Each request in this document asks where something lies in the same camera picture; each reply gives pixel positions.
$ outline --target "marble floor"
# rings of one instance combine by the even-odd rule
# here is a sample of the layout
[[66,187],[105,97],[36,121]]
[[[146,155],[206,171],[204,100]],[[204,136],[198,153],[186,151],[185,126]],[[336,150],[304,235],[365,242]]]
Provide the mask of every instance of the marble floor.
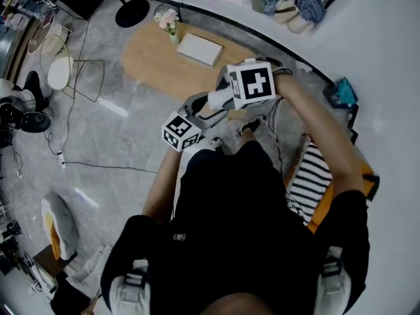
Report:
[[[158,5],[156,1],[150,2],[150,12],[146,20],[153,19]],[[127,111],[128,116],[123,117],[103,106],[101,102],[92,103],[78,94],[68,119],[73,101],[63,93],[55,92],[50,105],[53,120],[47,133],[52,133],[51,148],[58,152],[66,141],[69,122],[70,134],[64,149],[66,161],[137,167],[151,173],[94,168],[80,164],[67,164],[62,169],[51,154],[44,134],[16,131],[14,148],[23,161],[20,179],[16,174],[21,166],[20,160],[14,160],[11,147],[2,151],[4,179],[1,186],[9,202],[11,215],[23,229],[23,234],[18,239],[20,248],[33,256],[48,244],[41,225],[41,199],[48,192],[56,192],[68,204],[79,228],[79,255],[72,263],[73,269],[80,268],[98,245],[114,244],[125,221],[142,211],[148,189],[155,177],[154,172],[167,149],[160,138],[161,125],[180,106],[178,100],[125,75],[121,66],[121,53],[127,40],[141,23],[133,28],[119,28],[114,22],[119,7],[118,0],[105,0],[91,18],[81,58],[105,60],[106,72],[100,97]],[[74,20],[66,15],[59,17],[64,25],[74,31],[67,44],[73,56],[77,57],[87,22]],[[327,104],[321,94],[326,83],[314,73],[298,70],[295,60],[281,50],[226,22],[197,12],[182,9],[182,18],[186,23],[225,36],[256,54],[270,54],[280,59],[293,70],[310,92]],[[45,96],[49,96],[51,90],[44,82],[37,55],[26,57],[18,85],[23,86],[26,75],[31,70],[39,73],[41,88]],[[93,97],[97,93],[95,85],[99,83],[99,75],[98,67],[84,68],[77,80],[77,90]],[[267,114],[271,107],[272,103],[268,103],[254,108],[249,117],[256,113]],[[334,114],[341,121],[346,118],[344,112]],[[219,135],[236,151],[239,143],[234,131],[240,124],[239,120],[225,119],[208,132],[207,138],[212,139]],[[286,103],[282,104],[278,116],[278,135],[283,155],[283,172],[287,171],[291,159],[298,152],[304,131],[301,120]],[[276,167],[280,168],[276,144],[269,130],[261,130],[257,138]],[[182,161],[180,175],[188,161],[188,154],[185,153],[184,157],[186,159]]]

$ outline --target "flower vase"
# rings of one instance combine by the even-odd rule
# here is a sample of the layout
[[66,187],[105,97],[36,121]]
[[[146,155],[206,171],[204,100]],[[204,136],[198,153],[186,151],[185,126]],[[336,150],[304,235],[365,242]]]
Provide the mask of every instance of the flower vase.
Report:
[[169,38],[171,39],[171,42],[174,45],[178,45],[179,44],[179,36],[178,36],[178,32],[177,31],[175,33],[170,33],[169,34]]

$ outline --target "white cube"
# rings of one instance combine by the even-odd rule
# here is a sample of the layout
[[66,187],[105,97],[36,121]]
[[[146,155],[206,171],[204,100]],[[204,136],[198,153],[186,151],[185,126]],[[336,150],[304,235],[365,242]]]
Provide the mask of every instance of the white cube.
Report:
[[162,126],[162,139],[173,149],[180,152],[198,142],[201,129],[173,112]]
[[234,93],[235,109],[246,104],[276,97],[274,79],[269,62],[257,62],[254,58],[240,65],[227,65],[230,86]]

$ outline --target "oval wooden table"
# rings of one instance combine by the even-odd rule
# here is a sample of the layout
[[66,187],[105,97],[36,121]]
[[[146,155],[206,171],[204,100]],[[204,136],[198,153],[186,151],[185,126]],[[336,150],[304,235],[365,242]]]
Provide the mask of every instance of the oval wooden table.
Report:
[[208,39],[223,47],[214,68],[182,57],[169,34],[155,21],[139,27],[126,44],[123,52],[123,67],[127,75],[148,84],[181,102],[189,96],[204,91],[214,91],[221,68],[253,57],[254,54],[223,37],[207,31],[178,23],[180,38],[191,33]]

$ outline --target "floor lamp base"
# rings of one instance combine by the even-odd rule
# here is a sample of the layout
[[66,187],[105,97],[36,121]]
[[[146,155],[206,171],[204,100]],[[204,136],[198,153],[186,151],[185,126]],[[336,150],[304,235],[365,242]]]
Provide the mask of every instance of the floor lamp base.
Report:
[[147,0],[130,0],[117,11],[115,22],[122,28],[133,27],[143,20],[148,12]]

